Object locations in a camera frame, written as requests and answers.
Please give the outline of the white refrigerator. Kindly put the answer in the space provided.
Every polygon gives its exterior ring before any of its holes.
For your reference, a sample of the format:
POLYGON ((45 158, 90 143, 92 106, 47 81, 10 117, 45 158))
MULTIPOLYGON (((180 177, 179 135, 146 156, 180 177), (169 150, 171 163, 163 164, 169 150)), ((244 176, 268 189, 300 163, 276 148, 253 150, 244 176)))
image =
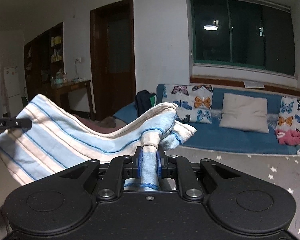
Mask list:
POLYGON ((23 109, 21 99, 18 67, 4 69, 4 80, 8 98, 8 107, 12 117, 15 117, 23 109))

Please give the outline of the white wall socket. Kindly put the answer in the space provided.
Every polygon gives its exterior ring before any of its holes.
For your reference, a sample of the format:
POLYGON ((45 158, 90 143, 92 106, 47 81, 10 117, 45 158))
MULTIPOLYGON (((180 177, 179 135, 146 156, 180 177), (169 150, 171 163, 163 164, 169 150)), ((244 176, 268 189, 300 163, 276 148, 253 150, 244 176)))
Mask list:
POLYGON ((78 57, 75 59, 75 63, 81 63, 82 62, 82 58, 81 57, 78 57))

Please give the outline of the wooden side table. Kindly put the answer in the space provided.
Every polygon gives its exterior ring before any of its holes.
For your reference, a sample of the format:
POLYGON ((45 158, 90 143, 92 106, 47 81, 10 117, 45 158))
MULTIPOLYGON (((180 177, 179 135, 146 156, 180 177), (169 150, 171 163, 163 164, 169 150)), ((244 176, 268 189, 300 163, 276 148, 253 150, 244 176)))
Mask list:
POLYGON ((46 96, 50 98, 57 106, 70 112, 81 112, 74 109, 74 95, 84 95, 87 98, 89 106, 89 118, 95 120, 93 107, 93 98, 91 92, 91 81, 84 80, 80 82, 67 82, 62 85, 55 85, 46 89, 46 96))

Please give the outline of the beige plain pillow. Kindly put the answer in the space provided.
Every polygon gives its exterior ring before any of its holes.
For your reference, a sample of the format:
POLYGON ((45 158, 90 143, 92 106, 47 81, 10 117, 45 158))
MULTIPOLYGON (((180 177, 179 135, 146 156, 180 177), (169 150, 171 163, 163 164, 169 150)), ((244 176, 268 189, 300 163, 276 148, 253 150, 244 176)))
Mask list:
POLYGON ((268 134, 267 121, 268 102, 265 98, 224 93, 220 127, 268 134))

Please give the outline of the blue white striped shirt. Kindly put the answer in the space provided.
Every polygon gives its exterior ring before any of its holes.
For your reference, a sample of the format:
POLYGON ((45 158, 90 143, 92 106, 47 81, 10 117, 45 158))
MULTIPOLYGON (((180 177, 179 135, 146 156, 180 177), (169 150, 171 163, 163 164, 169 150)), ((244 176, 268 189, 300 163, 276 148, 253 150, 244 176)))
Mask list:
POLYGON ((109 163, 134 155, 141 147, 140 177, 125 182, 128 190, 157 191, 157 151, 172 150, 196 129, 177 119, 177 106, 164 102, 108 134, 93 131, 47 97, 39 94, 19 113, 32 121, 29 130, 7 129, 0 134, 0 158, 20 184, 50 176, 90 159, 109 163))

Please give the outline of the pink plush toy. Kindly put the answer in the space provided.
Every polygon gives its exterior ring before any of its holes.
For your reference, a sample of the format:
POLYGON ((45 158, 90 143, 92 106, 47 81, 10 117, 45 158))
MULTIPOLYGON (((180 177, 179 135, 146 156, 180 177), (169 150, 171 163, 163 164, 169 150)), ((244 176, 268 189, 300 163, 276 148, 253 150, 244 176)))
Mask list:
POLYGON ((275 131, 276 138, 280 145, 296 146, 300 144, 300 131, 275 131))

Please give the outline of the butterfly pillow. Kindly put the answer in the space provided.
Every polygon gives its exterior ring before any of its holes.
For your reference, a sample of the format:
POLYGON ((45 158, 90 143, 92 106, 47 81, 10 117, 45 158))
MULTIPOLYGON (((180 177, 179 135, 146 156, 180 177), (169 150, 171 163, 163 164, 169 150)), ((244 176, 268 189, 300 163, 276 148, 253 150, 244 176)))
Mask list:
POLYGON ((283 96, 276 129, 300 132, 300 99, 283 96))
POLYGON ((183 123, 212 123, 213 87, 211 85, 165 84, 163 102, 177 105, 177 120, 183 123))

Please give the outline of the dark green framed window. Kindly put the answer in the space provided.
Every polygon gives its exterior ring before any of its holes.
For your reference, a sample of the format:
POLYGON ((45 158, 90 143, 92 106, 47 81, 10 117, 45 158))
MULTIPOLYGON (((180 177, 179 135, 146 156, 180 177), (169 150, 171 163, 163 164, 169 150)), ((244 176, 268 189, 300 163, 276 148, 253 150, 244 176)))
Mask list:
POLYGON ((191 0, 191 16, 195 63, 295 74, 289 11, 240 0, 191 0))

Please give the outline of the dark blue backpack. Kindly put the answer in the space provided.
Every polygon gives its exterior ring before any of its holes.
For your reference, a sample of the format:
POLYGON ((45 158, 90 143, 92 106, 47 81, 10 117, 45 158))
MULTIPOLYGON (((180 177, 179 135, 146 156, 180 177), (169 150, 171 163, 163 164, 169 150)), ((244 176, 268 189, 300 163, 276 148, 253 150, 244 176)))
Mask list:
POLYGON ((155 93, 150 93, 147 90, 138 92, 135 96, 135 107, 137 116, 140 117, 155 105, 155 93))

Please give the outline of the left butterfly pillow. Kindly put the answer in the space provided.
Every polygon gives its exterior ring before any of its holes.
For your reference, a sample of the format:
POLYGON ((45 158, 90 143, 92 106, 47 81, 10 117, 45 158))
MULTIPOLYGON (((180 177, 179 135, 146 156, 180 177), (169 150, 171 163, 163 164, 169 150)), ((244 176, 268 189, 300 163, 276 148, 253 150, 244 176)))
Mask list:
POLYGON ((177 105, 177 120, 183 123, 212 123, 213 87, 211 85, 165 84, 163 102, 177 105))

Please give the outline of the dark wooden door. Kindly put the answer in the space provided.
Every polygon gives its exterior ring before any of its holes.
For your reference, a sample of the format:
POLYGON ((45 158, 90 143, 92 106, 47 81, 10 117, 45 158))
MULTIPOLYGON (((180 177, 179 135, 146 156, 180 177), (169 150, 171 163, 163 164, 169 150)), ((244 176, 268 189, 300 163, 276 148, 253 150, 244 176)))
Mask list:
POLYGON ((95 115, 102 120, 135 99, 133 0, 90 12, 90 62, 95 115))

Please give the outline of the right butterfly pillow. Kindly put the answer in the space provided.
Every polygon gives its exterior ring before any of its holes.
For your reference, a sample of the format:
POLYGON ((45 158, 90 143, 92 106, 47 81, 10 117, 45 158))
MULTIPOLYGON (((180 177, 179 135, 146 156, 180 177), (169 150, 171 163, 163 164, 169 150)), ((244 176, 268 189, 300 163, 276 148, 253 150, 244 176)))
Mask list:
POLYGON ((300 132, 300 99, 283 96, 276 129, 300 132))

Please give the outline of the white book on sill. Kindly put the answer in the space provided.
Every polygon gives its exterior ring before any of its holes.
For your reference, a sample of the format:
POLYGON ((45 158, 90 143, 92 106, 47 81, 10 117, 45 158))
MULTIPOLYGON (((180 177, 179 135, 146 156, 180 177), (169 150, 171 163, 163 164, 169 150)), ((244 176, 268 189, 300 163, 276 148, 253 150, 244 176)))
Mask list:
POLYGON ((256 81, 243 81, 244 87, 246 89, 264 89, 264 84, 256 81))

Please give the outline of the blue covered sofa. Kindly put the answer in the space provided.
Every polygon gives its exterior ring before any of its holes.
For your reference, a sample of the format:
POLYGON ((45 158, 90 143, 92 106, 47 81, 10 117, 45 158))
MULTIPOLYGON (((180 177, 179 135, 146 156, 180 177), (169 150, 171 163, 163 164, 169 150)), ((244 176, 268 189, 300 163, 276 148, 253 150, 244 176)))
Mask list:
POLYGON ((236 90, 227 88, 213 88, 212 123, 191 123, 197 131, 183 146, 204 150, 234 152, 243 154, 300 154, 300 146, 280 145, 275 135, 282 96, 236 90), (225 93, 265 98, 268 102, 269 133, 248 132, 238 129, 225 128, 219 125, 222 117, 223 97, 225 93))

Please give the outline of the dark wooden shelf cabinet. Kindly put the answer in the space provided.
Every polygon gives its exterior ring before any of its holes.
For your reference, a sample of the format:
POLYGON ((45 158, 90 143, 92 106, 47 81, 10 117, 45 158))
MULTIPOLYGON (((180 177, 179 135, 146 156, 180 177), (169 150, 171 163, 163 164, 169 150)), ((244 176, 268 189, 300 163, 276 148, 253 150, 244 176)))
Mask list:
POLYGON ((24 46, 24 71, 28 100, 46 94, 59 70, 64 69, 63 30, 61 22, 24 46))

